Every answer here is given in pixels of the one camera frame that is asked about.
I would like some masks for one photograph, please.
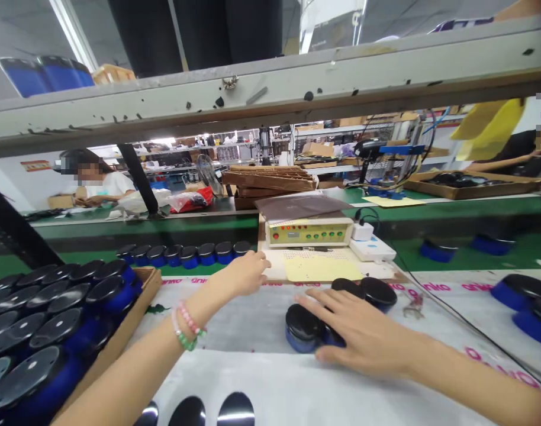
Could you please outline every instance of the woman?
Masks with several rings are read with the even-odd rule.
[[[83,148],[64,151],[60,155],[63,175],[76,175],[87,195],[75,198],[76,205],[97,207],[104,202],[116,202],[135,192],[133,181],[116,172],[94,152]]]
[[[192,342],[199,329],[237,296],[255,293],[271,264],[249,251],[213,274],[178,310],[127,350],[75,401],[54,426],[132,426],[184,352],[175,328]],[[541,426],[541,391],[472,360],[431,337],[409,330],[347,293],[307,291],[297,302],[330,324],[347,348],[324,346],[316,358],[366,375],[414,380],[502,425]],[[192,318],[195,332],[188,326]]]

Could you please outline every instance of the cardboard box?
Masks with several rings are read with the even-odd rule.
[[[483,176],[489,180],[504,180],[505,184],[492,186],[477,186],[474,188],[452,188],[450,186],[435,185],[434,183],[421,182],[432,179],[440,173],[465,172],[463,170],[440,170],[438,172],[416,173],[405,182],[405,188],[412,191],[437,195],[448,199],[472,199],[500,195],[514,195],[534,191],[541,185],[541,177],[521,177],[509,175],[495,175],[493,173],[472,172],[472,176]]]
[[[69,396],[61,410],[56,414],[56,419],[71,404],[75,402],[84,391],[87,390],[102,375],[110,365],[113,364],[123,353],[128,341],[133,336],[134,331],[139,326],[146,309],[150,305],[156,293],[162,286],[162,274],[159,269],[153,267],[133,268],[136,275],[143,282],[143,291],[136,303],[124,318],[123,322],[117,328],[115,334],[109,339],[107,345],[101,350],[99,356],[93,362],[91,368],[85,373],[85,376],[77,384],[73,393]]]

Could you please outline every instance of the person's arm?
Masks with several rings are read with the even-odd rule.
[[[186,302],[203,328],[226,303],[256,292],[271,264],[263,252],[247,252],[213,274]],[[189,341],[195,336],[178,312],[178,325]],[[58,419],[54,426],[132,426],[182,355],[171,317],[127,350]]]
[[[346,348],[322,346],[316,358],[367,375],[393,375],[428,386],[493,422],[541,426],[541,391],[410,330],[346,291],[310,289],[298,303],[333,327]]]

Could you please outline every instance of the white work surface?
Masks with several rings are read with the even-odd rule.
[[[541,344],[513,325],[513,312],[489,293],[490,285],[508,273],[525,273],[541,279],[541,270],[418,272],[425,288],[451,304],[482,328],[497,343],[511,351],[535,374],[541,372]],[[164,277],[152,305],[175,306],[208,277]],[[353,372],[324,367],[312,355],[297,354],[286,342],[284,316],[296,293],[312,283],[273,283],[257,294],[233,300],[208,324],[208,334],[197,349],[186,353],[172,369],[154,397],[160,409],[159,425],[167,425],[176,406],[187,396],[199,396],[207,414],[206,424],[215,424],[223,400],[232,392],[244,392],[261,425],[484,425],[476,413],[414,383],[380,380]],[[530,386],[540,385],[498,349],[485,342],[459,321],[425,298],[423,319],[404,317],[410,299],[418,292],[412,284],[392,285],[398,294],[388,313],[394,320],[489,364]],[[132,344],[169,314],[147,314],[136,330]]]

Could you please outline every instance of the blue jar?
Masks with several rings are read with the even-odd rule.
[[[511,318],[525,334],[541,342],[541,299],[514,314]]]
[[[133,264],[133,250],[136,249],[136,244],[127,244],[122,246],[116,252],[116,255],[119,259],[123,259],[128,264]]]
[[[133,259],[136,266],[147,266],[150,264],[146,253],[150,250],[150,246],[140,246],[133,250]]]
[[[182,264],[182,262],[180,262],[180,252],[182,251],[182,249],[183,247],[180,244],[176,244],[166,249],[166,251],[164,252],[164,256],[166,256],[168,265],[172,267],[178,267]]]
[[[198,249],[194,246],[184,247],[180,252],[180,262],[185,269],[193,269],[198,265]]]
[[[166,260],[166,256],[164,256],[165,251],[166,246],[152,247],[146,254],[148,260],[150,260],[150,264],[154,267],[162,267],[167,265],[168,261]]]
[[[241,257],[244,256],[245,253],[247,253],[251,249],[251,245],[248,241],[238,241],[233,246],[233,253],[235,253],[235,257]]]
[[[91,260],[84,265],[79,266],[75,271],[69,276],[69,280],[72,284],[81,284],[84,282],[90,283],[93,280],[95,272],[105,264],[102,260]]]
[[[101,281],[89,292],[87,306],[92,312],[115,317],[126,312],[136,298],[135,287],[116,275]]]
[[[215,263],[215,244],[205,243],[198,248],[199,261],[203,266]]]
[[[27,287],[31,285],[40,285],[41,280],[43,280],[46,275],[56,270],[57,265],[50,264],[45,265],[42,267],[39,267],[38,269],[34,269],[29,274],[24,275],[21,279],[18,280],[16,283],[16,287]]]
[[[295,304],[286,311],[286,340],[300,353],[312,353],[320,342],[322,322],[301,305]]]
[[[47,315],[38,312],[15,322],[0,333],[0,357],[11,355],[19,361],[30,353],[28,342],[32,335],[44,324]]]
[[[233,246],[229,241],[224,241],[215,246],[215,253],[217,255],[217,261],[221,264],[230,264],[233,260],[233,253],[231,252]]]
[[[36,352],[0,380],[0,416],[18,424],[49,424],[84,373],[80,360],[62,347]]]

